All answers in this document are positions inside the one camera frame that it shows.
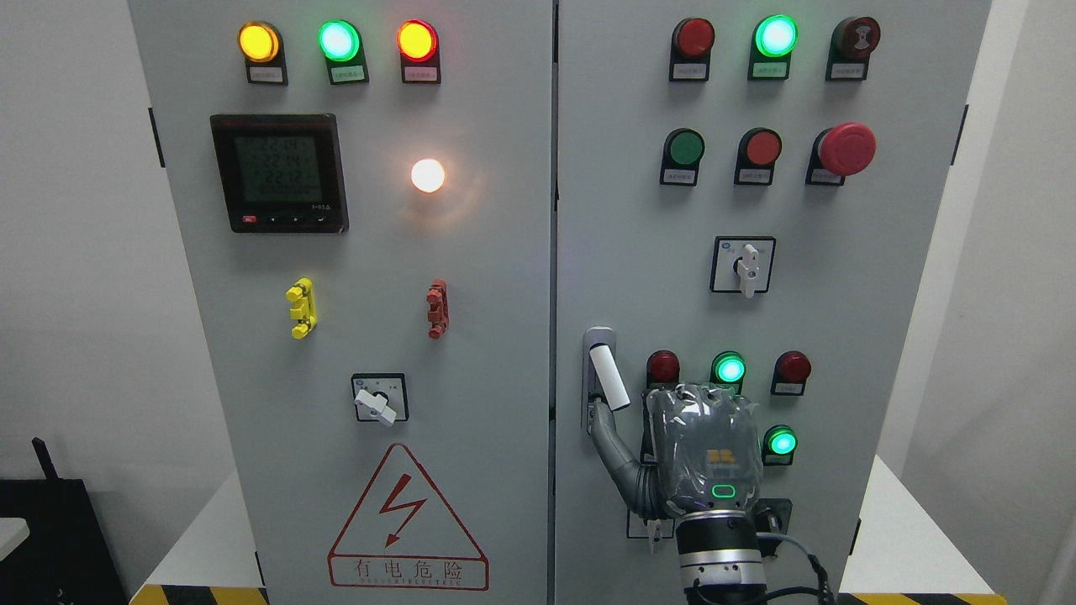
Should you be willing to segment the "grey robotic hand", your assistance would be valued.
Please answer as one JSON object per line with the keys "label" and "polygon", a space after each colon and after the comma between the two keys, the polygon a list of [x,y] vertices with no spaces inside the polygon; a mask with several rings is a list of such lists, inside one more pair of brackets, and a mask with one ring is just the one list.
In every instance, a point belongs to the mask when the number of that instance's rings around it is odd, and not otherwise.
{"label": "grey robotic hand", "polygon": [[758,502],[763,460],[752,403],[730,388],[680,383],[646,394],[656,462],[645,465],[615,432],[598,400],[589,436],[626,508],[641,519],[688,513],[749,513]]}

